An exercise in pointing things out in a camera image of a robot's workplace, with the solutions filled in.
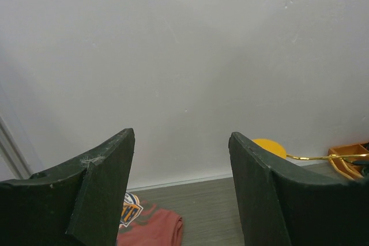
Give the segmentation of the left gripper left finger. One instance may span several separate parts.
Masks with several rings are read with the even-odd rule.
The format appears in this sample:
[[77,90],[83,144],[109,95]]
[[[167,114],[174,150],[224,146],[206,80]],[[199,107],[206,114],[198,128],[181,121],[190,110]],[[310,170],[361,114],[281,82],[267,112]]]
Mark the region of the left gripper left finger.
[[126,128],[25,180],[1,182],[2,245],[115,245],[133,160]]

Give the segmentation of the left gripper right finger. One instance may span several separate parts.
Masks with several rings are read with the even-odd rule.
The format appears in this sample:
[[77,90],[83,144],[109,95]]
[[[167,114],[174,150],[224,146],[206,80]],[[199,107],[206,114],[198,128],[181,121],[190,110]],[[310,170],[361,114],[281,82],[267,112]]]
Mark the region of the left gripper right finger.
[[228,148],[246,245],[368,244],[367,178],[309,171],[239,132]]

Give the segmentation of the orange wine glass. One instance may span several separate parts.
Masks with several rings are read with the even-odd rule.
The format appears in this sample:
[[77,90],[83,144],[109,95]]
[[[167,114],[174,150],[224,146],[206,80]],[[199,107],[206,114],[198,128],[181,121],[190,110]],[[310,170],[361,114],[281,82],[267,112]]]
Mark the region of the orange wine glass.
[[278,142],[265,138],[253,139],[253,142],[276,156],[279,156],[283,159],[287,158],[287,151]]

